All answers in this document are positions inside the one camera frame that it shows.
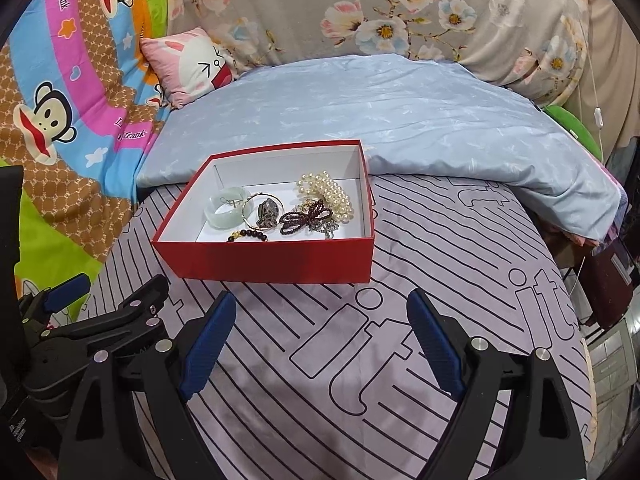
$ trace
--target jewelry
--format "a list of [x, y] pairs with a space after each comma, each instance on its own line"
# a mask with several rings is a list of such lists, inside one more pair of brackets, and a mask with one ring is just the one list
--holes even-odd
[[[267, 200], [262, 202], [258, 206], [258, 222], [257, 225], [251, 225], [247, 221], [247, 214], [245, 213], [245, 208], [249, 204], [251, 204], [251, 200], [256, 198], [257, 196], [266, 196], [269, 197]], [[248, 197], [244, 201], [244, 205], [242, 206], [242, 220], [247, 225], [247, 227], [252, 230], [257, 231], [268, 231], [269, 229], [273, 229], [278, 225], [278, 215], [280, 214], [280, 209], [278, 208], [278, 204], [276, 204], [272, 198], [274, 198], [278, 204], [280, 204], [280, 208], [284, 212], [284, 204], [282, 200], [280, 200], [277, 196], [269, 194], [269, 193], [254, 193], [250, 197]]]
[[322, 224], [330, 222], [334, 214], [322, 200], [316, 200], [311, 204], [303, 203], [296, 209], [285, 213], [280, 218], [280, 223], [282, 224], [280, 228], [281, 234], [291, 235], [307, 225], [312, 231], [324, 233], [326, 236], [329, 229], [323, 228]]
[[348, 222], [353, 219], [353, 206], [342, 187], [332, 179], [326, 171], [320, 174], [304, 174], [297, 182], [298, 190], [304, 195], [316, 195], [324, 199], [334, 219], [338, 222]]
[[261, 233], [260, 231], [255, 231], [252, 229], [242, 229], [241, 231], [234, 231], [231, 233], [231, 236], [226, 239], [227, 242], [235, 242], [238, 238], [242, 236], [251, 236], [253, 238], [260, 238], [263, 242], [267, 241], [267, 235]]
[[[306, 199], [302, 204], [298, 204], [295, 206], [296, 211], [303, 212], [305, 214], [309, 213], [309, 208], [315, 203], [315, 200], [310, 198]], [[324, 238], [326, 240], [334, 239], [334, 231], [337, 231], [340, 228], [338, 222], [334, 220], [333, 215], [327, 219], [323, 219], [321, 221], [314, 221], [309, 224], [310, 231], [316, 231], [318, 233], [324, 233]]]
[[[249, 193], [242, 187], [229, 187], [221, 189], [210, 197], [204, 208], [204, 216], [209, 225], [223, 231], [239, 226], [242, 223], [242, 205], [248, 196]], [[216, 213], [223, 205], [230, 205], [233, 209], [224, 213]]]

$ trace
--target cable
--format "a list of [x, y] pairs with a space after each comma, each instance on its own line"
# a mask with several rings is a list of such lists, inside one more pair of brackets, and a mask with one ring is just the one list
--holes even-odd
[[574, 283], [574, 286], [572, 286], [571, 288], [571, 292], [569, 292], [569, 297], [571, 297], [571, 295], [574, 293], [575, 286], [578, 284], [578, 279], [580, 278], [580, 273], [582, 272], [582, 266], [584, 265], [584, 262], [586, 259], [587, 259], [586, 256], [582, 257], [582, 263], [580, 264], [580, 268], [578, 269], [578, 274], [575, 275], [575, 283]]
[[[582, 9], [578, 5], [578, 2], [575, 0], [571, 0], [574, 5], [578, 9], [578, 15], [582, 13]], [[587, 58], [589, 59], [589, 67], [591, 69], [591, 82], [593, 83], [593, 95], [596, 99], [596, 107], [593, 111], [593, 118], [596, 121], [596, 126], [598, 127], [598, 143], [600, 144], [600, 162], [604, 165], [604, 150], [602, 148], [602, 127], [604, 126], [604, 122], [602, 120], [602, 109], [600, 108], [600, 103], [598, 102], [598, 89], [596, 88], [596, 77], [593, 73], [593, 63], [591, 62], [591, 52], [589, 51], [588, 38], [584, 33], [584, 27], [582, 26], [582, 20], [578, 19], [578, 24], [580, 25], [580, 30], [582, 31], [582, 39], [584, 40], [584, 47], [587, 49]], [[580, 100], [580, 121], [582, 121], [582, 97], [580, 95], [580, 87], [578, 86], [578, 99]]]

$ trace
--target dark red beaded bracelet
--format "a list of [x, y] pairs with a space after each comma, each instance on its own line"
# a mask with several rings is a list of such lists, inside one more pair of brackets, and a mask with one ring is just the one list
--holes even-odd
[[263, 232], [254, 230], [254, 229], [242, 229], [241, 231], [234, 231], [231, 233], [231, 236], [226, 239], [227, 242], [235, 242], [238, 238], [242, 236], [251, 236], [253, 238], [258, 238], [263, 242], [267, 241], [267, 235]]

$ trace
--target red box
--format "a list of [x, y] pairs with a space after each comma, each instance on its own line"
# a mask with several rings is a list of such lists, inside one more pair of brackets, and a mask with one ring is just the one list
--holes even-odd
[[[334, 239], [303, 228], [269, 240], [226, 241], [238, 226], [214, 230], [204, 215], [207, 200], [226, 187], [279, 197], [286, 211], [302, 201], [297, 181], [327, 171], [349, 195], [354, 218]], [[255, 201], [254, 214], [260, 200]], [[300, 142], [211, 155], [175, 201], [152, 240], [180, 278], [252, 283], [368, 283], [373, 258], [373, 213], [359, 140]]]

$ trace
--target pink cushion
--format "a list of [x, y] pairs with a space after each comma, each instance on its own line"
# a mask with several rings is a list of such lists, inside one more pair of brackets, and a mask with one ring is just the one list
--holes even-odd
[[164, 38], [141, 38], [140, 48], [175, 108], [233, 81], [220, 47], [201, 28]]

